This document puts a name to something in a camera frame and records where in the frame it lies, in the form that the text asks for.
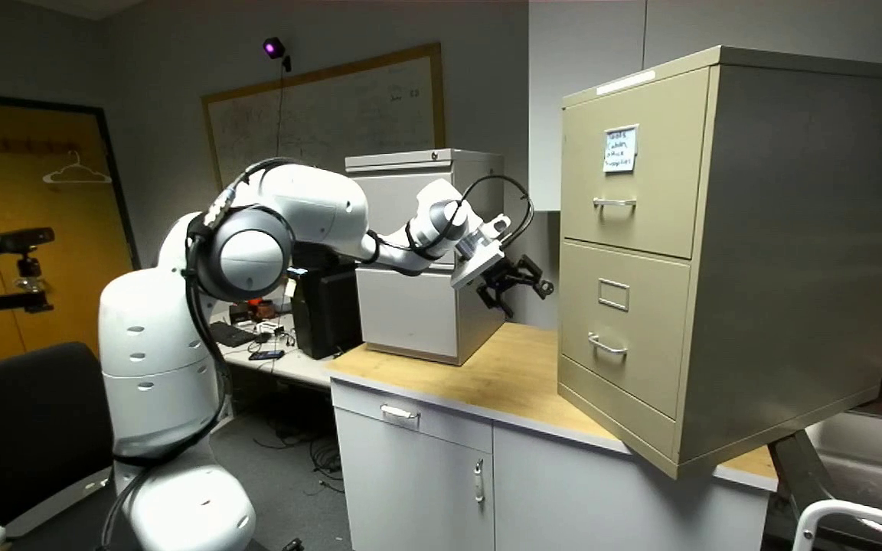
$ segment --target filing cabinet drawer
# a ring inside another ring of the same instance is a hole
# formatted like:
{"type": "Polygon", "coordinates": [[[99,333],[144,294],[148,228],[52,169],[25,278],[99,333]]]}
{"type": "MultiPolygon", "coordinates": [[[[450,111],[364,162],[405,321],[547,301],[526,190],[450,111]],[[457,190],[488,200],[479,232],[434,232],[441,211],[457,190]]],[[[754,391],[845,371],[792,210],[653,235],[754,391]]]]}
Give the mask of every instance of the filing cabinet drawer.
{"type": "Polygon", "coordinates": [[[688,263],[586,241],[559,250],[559,352],[663,418],[680,418],[688,263]]]}
{"type": "Polygon", "coordinates": [[[587,369],[580,369],[572,358],[559,358],[556,391],[591,421],[616,433],[638,454],[650,456],[653,463],[673,463],[680,451],[678,421],[668,421],[587,369]]]}
{"type": "Polygon", "coordinates": [[[563,235],[692,259],[707,80],[692,70],[563,103],[563,235]]]}

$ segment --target chair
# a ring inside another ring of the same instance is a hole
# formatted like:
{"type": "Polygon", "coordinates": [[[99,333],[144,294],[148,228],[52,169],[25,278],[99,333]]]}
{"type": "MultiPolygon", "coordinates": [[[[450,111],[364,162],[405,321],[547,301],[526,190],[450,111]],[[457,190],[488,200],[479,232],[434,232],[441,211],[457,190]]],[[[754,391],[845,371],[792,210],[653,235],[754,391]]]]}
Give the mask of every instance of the chair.
{"type": "Polygon", "coordinates": [[[22,540],[109,480],[102,365],[83,344],[0,363],[0,528],[22,540]]]}

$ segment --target cabinet door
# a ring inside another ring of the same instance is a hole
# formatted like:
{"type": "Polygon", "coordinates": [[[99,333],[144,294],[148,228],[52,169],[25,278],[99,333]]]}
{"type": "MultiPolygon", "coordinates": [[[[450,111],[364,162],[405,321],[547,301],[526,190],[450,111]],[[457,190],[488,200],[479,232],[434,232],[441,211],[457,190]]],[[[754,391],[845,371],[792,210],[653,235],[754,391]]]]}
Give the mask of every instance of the cabinet door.
{"type": "Polygon", "coordinates": [[[768,492],[668,480],[638,456],[492,429],[499,551],[758,547],[768,492]]]}
{"type": "MultiPolygon", "coordinates": [[[[447,426],[441,411],[405,413],[433,418],[429,424],[447,426]]],[[[488,451],[339,406],[338,436],[355,551],[492,547],[488,451]]]]}

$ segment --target floor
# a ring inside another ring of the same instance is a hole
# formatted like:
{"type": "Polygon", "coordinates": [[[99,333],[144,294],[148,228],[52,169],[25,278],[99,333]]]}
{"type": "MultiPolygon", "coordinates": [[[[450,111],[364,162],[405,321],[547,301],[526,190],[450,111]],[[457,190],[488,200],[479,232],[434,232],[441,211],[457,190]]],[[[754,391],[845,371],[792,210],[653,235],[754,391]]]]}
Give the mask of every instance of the floor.
{"type": "MultiPolygon", "coordinates": [[[[342,476],[331,395],[234,371],[234,421],[211,436],[211,454],[234,471],[256,511],[248,551],[349,551],[342,476]]],[[[99,551],[109,495],[94,495],[15,541],[15,551],[99,551]]],[[[109,551],[137,551],[125,520],[109,551]]]]}

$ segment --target countertop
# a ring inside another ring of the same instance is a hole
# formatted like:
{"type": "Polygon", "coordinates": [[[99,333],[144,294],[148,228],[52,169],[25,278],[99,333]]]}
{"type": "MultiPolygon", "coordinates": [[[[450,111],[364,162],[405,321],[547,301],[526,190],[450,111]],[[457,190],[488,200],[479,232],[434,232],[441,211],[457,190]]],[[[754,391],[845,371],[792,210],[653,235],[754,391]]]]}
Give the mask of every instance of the countertop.
{"type": "MultiPolygon", "coordinates": [[[[331,380],[409,395],[470,418],[632,456],[613,433],[556,395],[556,333],[533,324],[503,324],[458,369],[359,347],[331,365],[331,380]]],[[[715,465],[712,478],[768,492],[778,491],[768,446],[715,465]]]]}

